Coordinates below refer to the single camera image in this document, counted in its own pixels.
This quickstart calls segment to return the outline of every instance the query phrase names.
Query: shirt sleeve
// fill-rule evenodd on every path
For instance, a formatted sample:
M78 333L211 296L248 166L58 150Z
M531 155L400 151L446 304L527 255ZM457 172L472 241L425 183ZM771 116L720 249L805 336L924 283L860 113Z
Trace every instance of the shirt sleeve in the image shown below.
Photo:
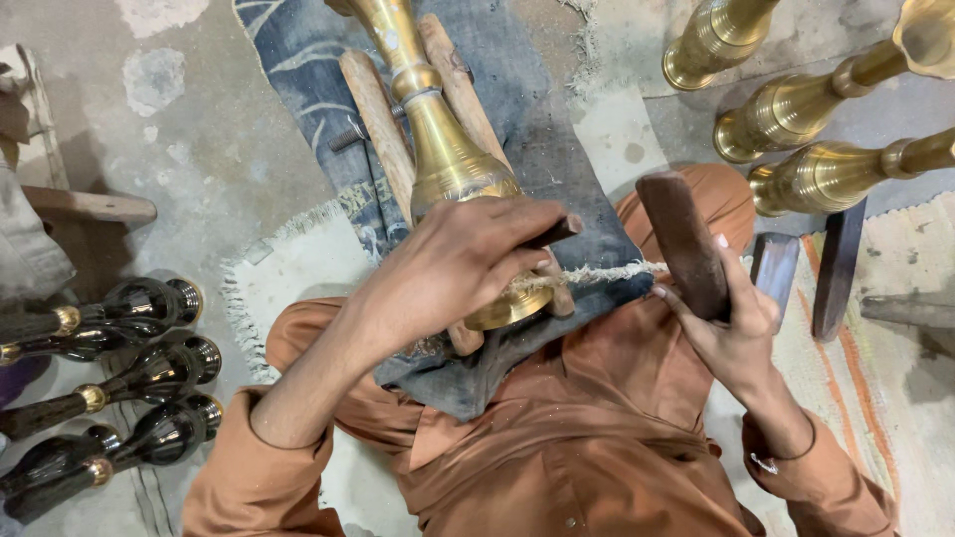
M332 425L298 449L271 446L252 431L249 412L268 391L240 389L225 411L215 446L182 507L183 537L343 535L333 508L318 508Z
M755 421L743 417L744 463L750 475L786 500L799 535L895 535L895 502L859 472L818 416L803 412L813 425L813 445L795 459L772 457Z

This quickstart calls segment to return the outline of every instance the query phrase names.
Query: orange stripe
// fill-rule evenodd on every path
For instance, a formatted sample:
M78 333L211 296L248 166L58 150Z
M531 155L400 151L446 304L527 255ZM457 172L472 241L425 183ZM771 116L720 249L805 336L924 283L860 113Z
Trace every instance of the orange stripe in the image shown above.
M813 268L813 274L816 279L819 279L819 254L816 252L816 247L813 245L813 236L812 235L803 235L799 237L802 239L802 247L806 250L806 259L809 260L809 266Z
M879 450L882 459L885 461L885 467L889 472L889 479L892 481L892 491L895 494L895 500L896 502L900 502L902 500L902 491L899 485L899 470L896 467L895 458L892 456L892 450L889 448L888 438L872 406L872 394L869 392L869 384L865 381L865 375L862 374L862 368L860 367L859 347L856 345L855 338L849 333L849 329L846 328L844 323L838 328L838 340L839 343L842 344L842 349L845 352L845 362L846 365L849 366L849 375L852 376L852 383L856 386L856 396L859 398L862 416L865 418L865 423L869 426L869 430L872 431L873 437L875 437L876 449Z
M806 320L812 322L813 315L809 311L809 301L806 300L806 295L802 292L802 289L799 288L796 288L796 292L799 294L799 302L802 304L802 311L806 315ZM856 444L856 435L852 432L852 422L849 420L849 411L845 407L842 391L836 382L836 374L833 371L832 363L829 362L829 356L822 348L822 344L815 339L813 339L813 343L816 344L816 352L819 353L819 357L822 358L822 364L826 367L826 375L829 377L826 386L829 388L829 396L832 397L833 401L836 402L836 406L838 406L840 420L842 421L842 437L845 439L849 456L856 462L856 465L862 467L862 456L859 452L859 445Z
M819 259L819 254L816 252L812 236L803 235L801 238L802 245L806 250L806 258L809 260L809 266L812 267L813 274L818 280L821 260ZM803 299L804 307L806 308L806 312L808 312L809 305L805 302L805 297L802 295L802 292L799 293L799 297ZM894 492L896 502L898 502L902 499L902 491L899 484L899 470L896 466L895 458L892 456L892 450L889 448L888 438L872 406L872 394L869 391L869 384L865 380L865 375L862 374L862 368L860 367L859 346L856 345L856 339L849 332L849 329L846 328L845 323L842 323L838 328L838 340L839 344L842 345L842 351L845 353L849 376L852 378L852 384L856 388L856 397L859 399L859 408L862 411L862 417L865 419L866 426L872 431L876 449L879 450L882 459L885 461L885 467L889 472L889 479L892 481L892 491Z

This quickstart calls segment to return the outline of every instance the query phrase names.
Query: fringe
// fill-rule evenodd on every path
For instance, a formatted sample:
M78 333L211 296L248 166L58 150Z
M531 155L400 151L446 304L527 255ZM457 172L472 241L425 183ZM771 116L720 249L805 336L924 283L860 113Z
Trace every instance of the fringe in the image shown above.
M262 242L275 249L285 241L302 236L344 212L338 200L324 202L291 217L271 237L263 239ZM225 317L236 334L239 347L245 351L245 362L253 382L271 384L281 375L278 370L265 362L265 338L268 334L259 331L252 315L249 314L245 306L245 291L239 286L235 273L235 268L245 262L249 248L250 246L245 247L238 255L223 259L223 284L220 290L225 299Z

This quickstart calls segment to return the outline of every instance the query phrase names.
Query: brass rim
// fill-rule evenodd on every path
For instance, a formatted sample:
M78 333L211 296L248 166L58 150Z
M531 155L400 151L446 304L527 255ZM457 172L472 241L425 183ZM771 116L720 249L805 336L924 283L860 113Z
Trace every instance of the brass rim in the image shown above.
M749 151L732 144L731 123L730 112L727 112L713 126L713 149L716 150L720 158L733 164L749 164L762 156L760 152Z

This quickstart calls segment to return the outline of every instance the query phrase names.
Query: striped mat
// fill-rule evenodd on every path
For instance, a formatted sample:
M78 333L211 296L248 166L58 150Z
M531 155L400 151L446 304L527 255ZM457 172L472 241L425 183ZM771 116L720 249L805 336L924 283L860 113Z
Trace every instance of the striped mat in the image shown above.
M824 233L802 237L774 363L799 402L819 414L859 467L901 502L902 535L952 535L955 337L862 318L860 300L940 293L955 304L955 193L866 220L845 322L830 343L810 336L824 239ZM728 407L725 398L714 390L708 415L725 419L719 408ZM716 432L712 422L708 430ZM730 445L730 439L718 440ZM739 458L724 453L723 463L740 502L770 535L796 535L785 504L746 483Z

